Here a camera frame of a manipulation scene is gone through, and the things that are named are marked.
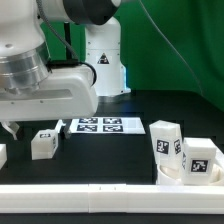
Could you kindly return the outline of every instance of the black cable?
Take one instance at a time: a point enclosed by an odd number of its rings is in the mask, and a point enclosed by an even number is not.
[[[191,73],[193,79],[197,83],[197,86],[200,90],[201,96],[204,96],[204,92],[203,92],[201,82],[200,82],[199,78],[197,77],[197,75],[195,74],[194,70],[191,68],[191,66],[187,63],[187,61],[184,59],[184,57],[179,53],[179,51],[173,46],[173,44],[167,39],[167,37],[163,34],[163,32],[156,25],[156,23],[154,22],[154,20],[152,19],[151,15],[150,15],[149,11],[146,9],[145,5],[143,4],[142,0],[138,0],[138,1],[141,5],[145,15],[147,16],[147,18],[149,19],[149,21],[153,25],[153,27],[156,29],[156,31],[161,35],[161,37],[166,41],[166,43],[170,46],[170,48],[174,51],[174,53],[181,59],[181,61],[187,67],[187,69]]]
[[[91,64],[89,64],[87,62],[79,62],[79,64],[80,65],[86,65],[87,67],[89,67],[92,70],[92,72],[93,72],[93,84],[92,85],[94,85],[97,81],[96,69]]]
[[[64,23],[64,31],[65,31],[65,40],[72,45],[72,40],[71,40],[71,27],[70,23],[65,22]],[[66,47],[66,59],[71,60],[72,59],[72,53],[69,51],[69,49]]]

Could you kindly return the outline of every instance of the white platform edge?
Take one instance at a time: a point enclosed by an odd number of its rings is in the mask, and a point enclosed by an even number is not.
[[[224,187],[214,186],[0,186],[0,213],[224,214],[223,205]]]

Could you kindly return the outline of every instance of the white cube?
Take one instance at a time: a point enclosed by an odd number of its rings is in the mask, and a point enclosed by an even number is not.
[[[217,147],[208,138],[185,138],[181,181],[185,185],[208,185]]]
[[[31,142],[32,159],[52,159],[58,148],[56,130],[39,131]]]
[[[6,145],[0,144],[0,169],[4,166],[6,161],[7,161]]]
[[[182,152],[180,125],[157,121],[149,127],[156,164],[178,170]]]

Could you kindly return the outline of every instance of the black-and-white pattern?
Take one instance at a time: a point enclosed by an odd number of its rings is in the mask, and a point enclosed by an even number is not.
[[[97,125],[78,125],[78,132],[97,132]]]
[[[123,126],[122,125],[104,125],[103,126],[103,132],[123,132]]]
[[[181,152],[181,144],[180,144],[180,139],[176,140],[174,142],[174,148],[175,148],[175,152],[176,154]]]
[[[183,166],[184,169],[186,167],[186,162],[187,162],[187,157],[186,157],[185,153],[183,153],[182,166]]]
[[[81,118],[79,119],[80,124],[97,124],[98,118]]]
[[[121,118],[104,118],[104,124],[122,124]]]
[[[40,134],[40,138],[50,138],[51,134]]]
[[[192,173],[206,173],[208,168],[208,160],[192,160]]]
[[[163,140],[157,140],[156,151],[163,154],[169,154],[169,142]]]

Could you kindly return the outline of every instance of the cable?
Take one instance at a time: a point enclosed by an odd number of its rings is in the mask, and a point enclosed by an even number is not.
[[[152,19],[151,15],[150,15],[149,11],[146,9],[145,5],[142,3],[142,0],[138,0],[138,1],[139,1],[140,5],[141,5],[143,11],[145,12],[147,18],[149,19],[149,21],[153,25],[153,27],[162,36],[162,38],[165,40],[165,42],[171,47],[171,49],[174,51],[174,53],[181,59],[181,61],[184,63],[184,65],[190,71],[192,77],[194,78],[195,82],[198,85],[198,88],[200,90],[201,96],[204,96],[203,89],[202,89],[202,86],[201,86],[201,82],[198,79],[198,77],[195,74],[195,72],[193,71],[193,69],[191,68],[191,66],[187,63],[187,61],[184,59],[184,57],[178,52],[178,50],[173,46],[173,44],[167,39],[167,37],[163,34],[163,32],[156,25],[156,23],[154,22],[154,20]]]
[[[48,18],[45,15],[44,9],[43,9],[43,3],[42,0],[36,0],[37,2],[37,6],[39,9],[39,14],[40,17],[43,19],[43,21],[46,23],[46,25],[48,26],[48,28],[51,30],[51,32],[67,47],[67,49],[71,52],[71,54],[73,55],[73,57],[75,59],[78,59],[77,54],[75,53],[75,51],[73,50],[72,46],[66,41],[64,40],[61,35],[53,28],[53,26],[50,24]]]
[[[96,69],[91,64],[89,64],[87,62],[79,62],[79,64],[80,65],[86,65],[87,67],[89,67],[92,70],[92,72],[93,72],[93,84],[92,85],[94,85],[97,81]]]
[[[78,56],[75,53],[73,47],[66,41],[64,40],[61,35],[53,28],[53,26],[51,25],[51,23],[49,22],[47,16],[45,15],[44,9],[43,9],[43,3],[42,0],[36,0],[37,2],[37,7],[39,10],[39,14],[40,17],[43,19],[43,21],[46,23],[47,27],[51,30],[51,32],[61,41],[62,44],[64,44],[66,46],[66,48],[71,52],[71,54],[73,55],[74,59],[78,60]],[[94,85],[96,83],[97,80],[97,73],[95,68],[90,65],[89,63],[86,62],[78,62],[79,65],[86,65],[87,67],[89,67],[92,72],[93,72],[93,84]]]

